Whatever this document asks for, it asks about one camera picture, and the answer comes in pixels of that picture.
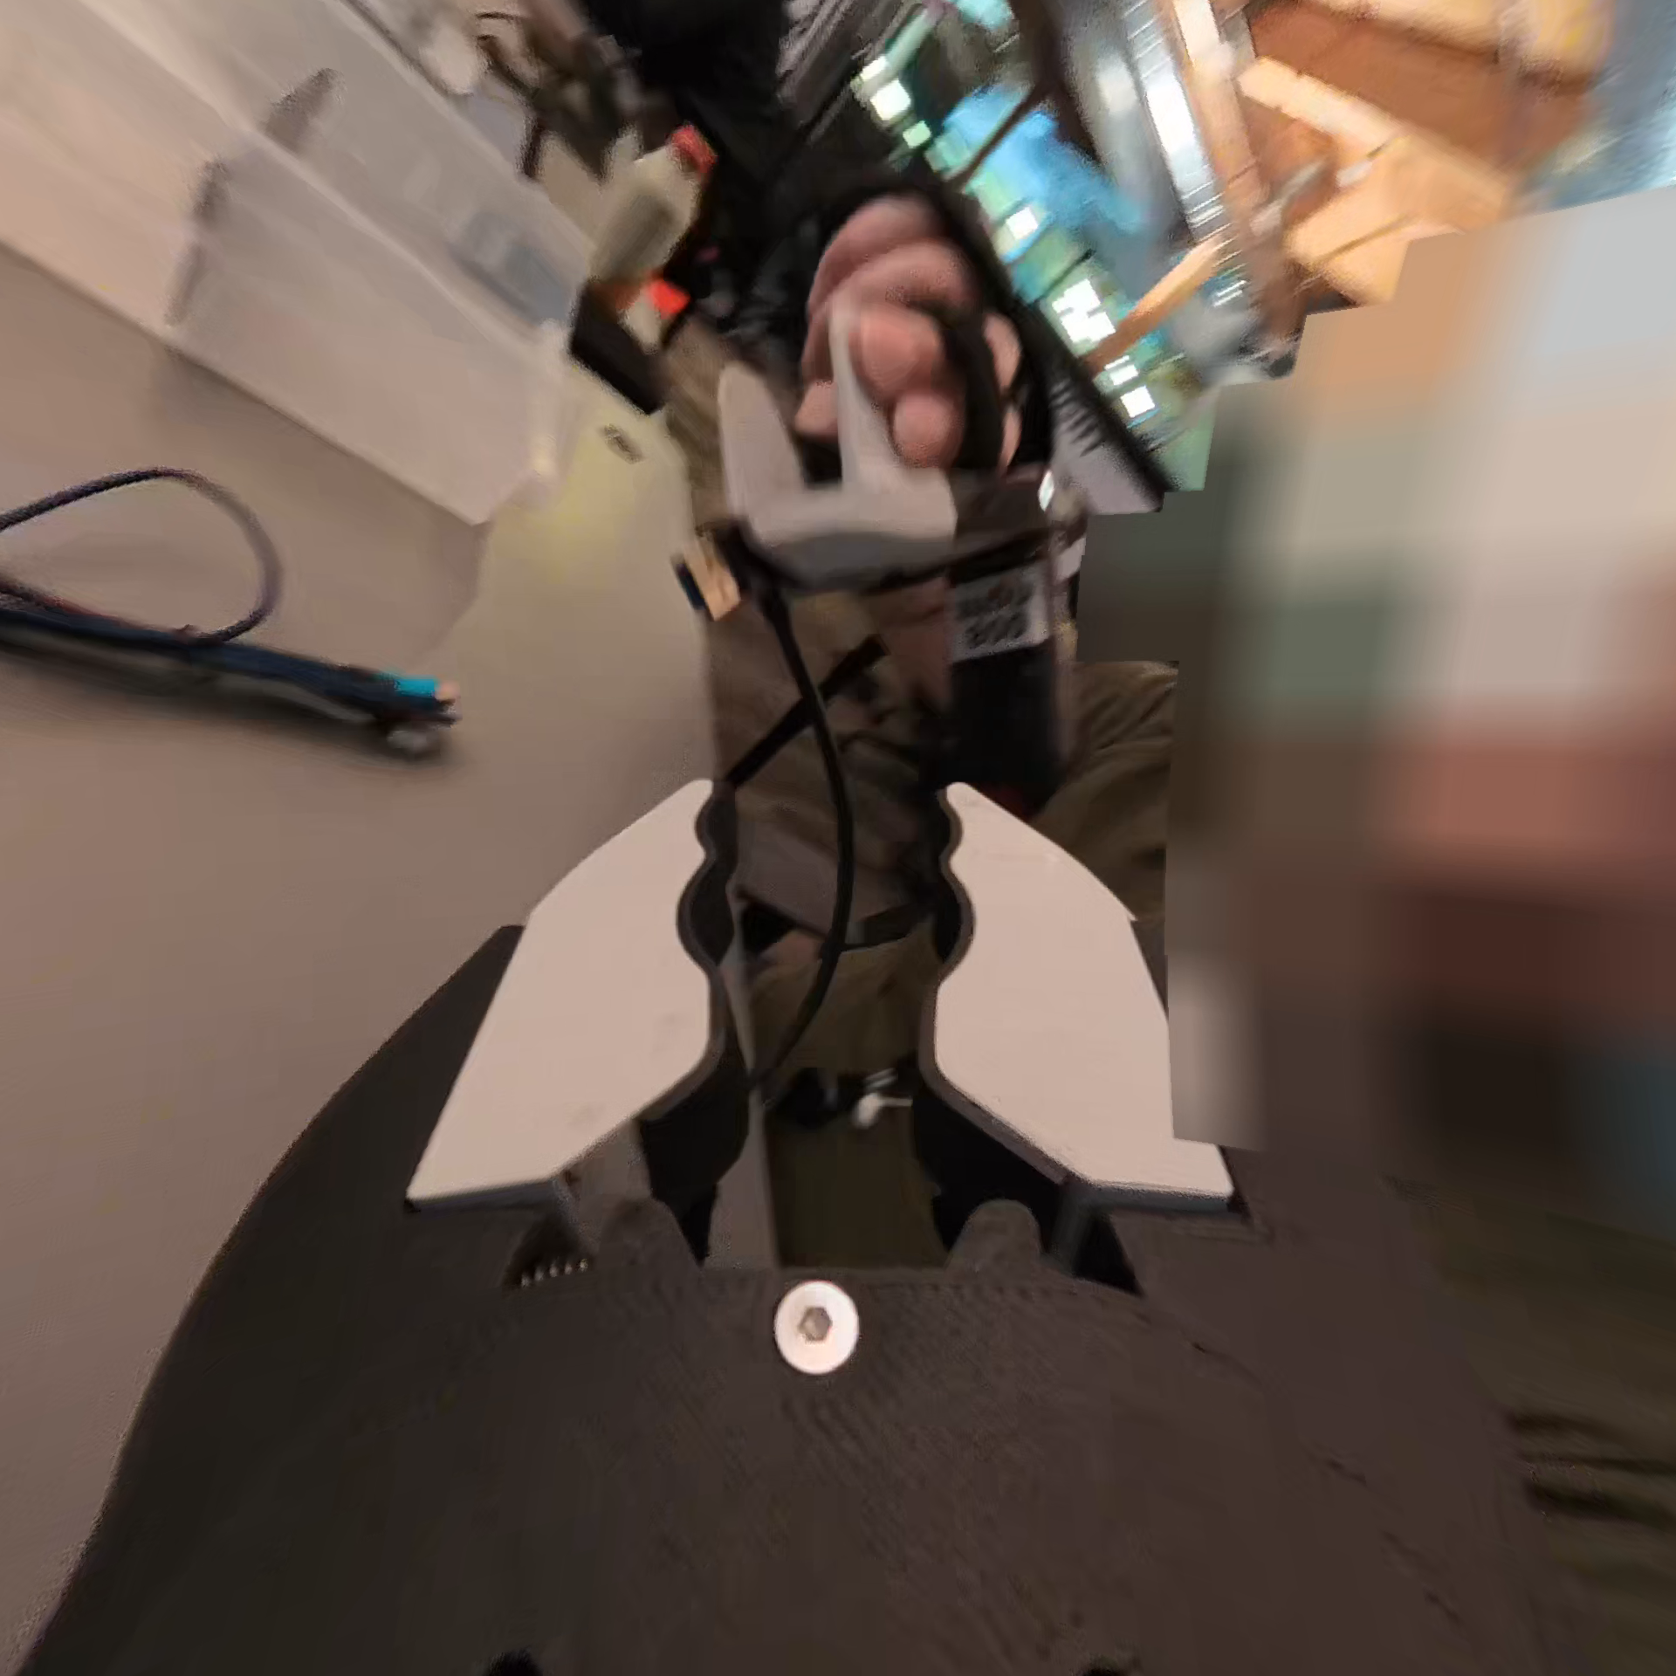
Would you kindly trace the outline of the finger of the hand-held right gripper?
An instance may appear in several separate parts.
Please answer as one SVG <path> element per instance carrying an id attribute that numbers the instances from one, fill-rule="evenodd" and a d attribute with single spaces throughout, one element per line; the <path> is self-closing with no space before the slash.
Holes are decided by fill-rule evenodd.
<path id="1" fill-rule="evenodd" d="M 889 484 L 747 482 L 747 546 L 785 585 L 884 585 L 952 559 L 957 509 L 943 471 Z"/>
<path id="2" fill-rule="evenodd" d="M 769 384 L 726 367 L 718 389 L 729 523 L 743 543 L 834 543 L 834 496 L 806 471 Z"/>

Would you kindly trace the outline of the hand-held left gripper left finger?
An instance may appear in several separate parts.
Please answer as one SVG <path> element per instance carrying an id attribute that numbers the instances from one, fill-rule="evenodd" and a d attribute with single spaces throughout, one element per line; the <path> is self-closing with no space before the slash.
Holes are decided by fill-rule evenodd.
<path id="1" fill-rule="evenodd" d="M 407 1181 L 412 1211 L 538 1207 L 580 1245 L 576 1169 L 630 1143 L 646 1195 L 711 1257 L 749 1143 L 735 794 L 693 781 L 533 908 Z"/>

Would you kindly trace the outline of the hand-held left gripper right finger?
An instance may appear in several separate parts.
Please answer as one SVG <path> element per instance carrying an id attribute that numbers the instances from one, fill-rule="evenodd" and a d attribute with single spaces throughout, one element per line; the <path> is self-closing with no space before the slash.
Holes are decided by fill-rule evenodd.
<path id="1" fill-rule="evenodd" d="M 922 1023 L 925 1100 L 1030 1174 L 1059 1261 L 1111 1207 L 1233 1212 L 1221 1147 L 1179 1138 L 1167 1003 L 1130 908 L 983 791 L 940 803 L 952 940 Z"/>

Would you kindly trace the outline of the clear plastic bin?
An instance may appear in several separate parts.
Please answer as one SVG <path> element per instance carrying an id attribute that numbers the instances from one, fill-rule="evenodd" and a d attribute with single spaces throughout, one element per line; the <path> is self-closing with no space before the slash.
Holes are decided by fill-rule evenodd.
<path id="1" fill-rule="evenodd" d="M 589 243 L 349 4 L 5 4 L 3 253 L 471 527 L 575 455 Z"/>

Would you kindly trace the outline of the person's right hand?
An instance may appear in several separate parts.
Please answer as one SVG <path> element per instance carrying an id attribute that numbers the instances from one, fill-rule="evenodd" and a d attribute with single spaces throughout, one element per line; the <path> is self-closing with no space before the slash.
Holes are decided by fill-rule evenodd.
<path id="1" fill-rule="evenodd" d="M 827 243 L 807 298 L 794 431 L 837 443 L 833 318 L 850 319 L 850 364 L 911 470 L 949 470 L 964 440 L 964 384 L 933 310 L 972 315 L 979 273 L 925 199 L 873 199 Z"/>

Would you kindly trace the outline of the person's olive shirt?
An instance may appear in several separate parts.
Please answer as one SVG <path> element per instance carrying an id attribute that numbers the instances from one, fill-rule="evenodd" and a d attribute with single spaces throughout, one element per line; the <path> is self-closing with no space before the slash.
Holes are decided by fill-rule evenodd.
<path id="1" fill-rule="evenodd" d="M 817 675 L 867 648 L 873 618 L 841 599 L 800 606 L 800 644 Z M 1037 823 L 1119 893 L 1141 931 L 1162 931 L 1167 791 L 1175 675 L 1159 664 L 1078 665 L 1075 779 Z M 778 640 L 751 606 L 710 628 L 706 675 L 724 769 L 796 708 Z M 846 678 L 829 719 L 850 748 L 865 908 L 893 914 L 922 887 L 921 772 L 930 716 L 895 661 Z M 819 962 L 811 934 L 833 899 L 833 806 L 817 743 L 803 731 L 762 769 L 738 803 L 749 899 L 749 1002 L 759 1044 L 775 1051 Z M 783 1102 L 799 1078 L 860 1080 L 908 1064 L 933 979 L 930 934 L 846 952 L 803 1044 L 770 1086 Z M 785 1250 L 833 1224 L 819 1201 L 814 1141 L 785 1141 L 775 1172 Z M 1400 1188 L 1430 1248 L 1478 1375 L 1520 1439 L 1529 1492 L 1562 1562 L 1587 1596 L 1601 1673 L 1673 1671 L 1673 1245 L 1478 1192 L 1472 1183 Z"/>

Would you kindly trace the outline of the white plastic bottle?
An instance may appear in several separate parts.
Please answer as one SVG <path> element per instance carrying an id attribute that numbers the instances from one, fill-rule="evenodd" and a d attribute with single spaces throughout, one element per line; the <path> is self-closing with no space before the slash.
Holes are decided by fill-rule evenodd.
<path id="1" fill-rule="evenodd" d="M 660 278 L 697 222 L 715 165 L 718 152 L 695 126 L 624 165 L 607 195 L 589 286 L 635 296 Z"/>

